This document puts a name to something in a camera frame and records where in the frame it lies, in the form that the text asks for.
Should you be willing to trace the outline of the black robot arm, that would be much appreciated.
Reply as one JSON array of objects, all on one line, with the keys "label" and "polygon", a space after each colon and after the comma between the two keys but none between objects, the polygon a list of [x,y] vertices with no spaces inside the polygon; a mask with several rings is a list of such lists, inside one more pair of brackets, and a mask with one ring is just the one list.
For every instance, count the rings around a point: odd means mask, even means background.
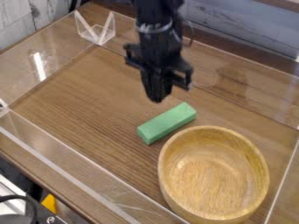
[{"label": "black robot arm", "polygon": [[182,0],[130,0],[134,6],[137,43],[125,43],[125,63],[140,71],[149,100],[160,103],[172,87],[192,84],[192,65],[181,56]]}]

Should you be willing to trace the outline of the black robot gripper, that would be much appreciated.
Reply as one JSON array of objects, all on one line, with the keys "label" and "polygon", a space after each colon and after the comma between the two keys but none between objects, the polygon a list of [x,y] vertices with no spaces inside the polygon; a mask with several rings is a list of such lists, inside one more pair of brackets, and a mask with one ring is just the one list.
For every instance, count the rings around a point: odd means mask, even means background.
[{"label": "black robot gripper", "polygon": [[182,29],[137,29],[138,42],[125,43],[125,63],[140,71],[146,97],[161,102],[172,87],[190,88],[193,68],[181,56]]}]

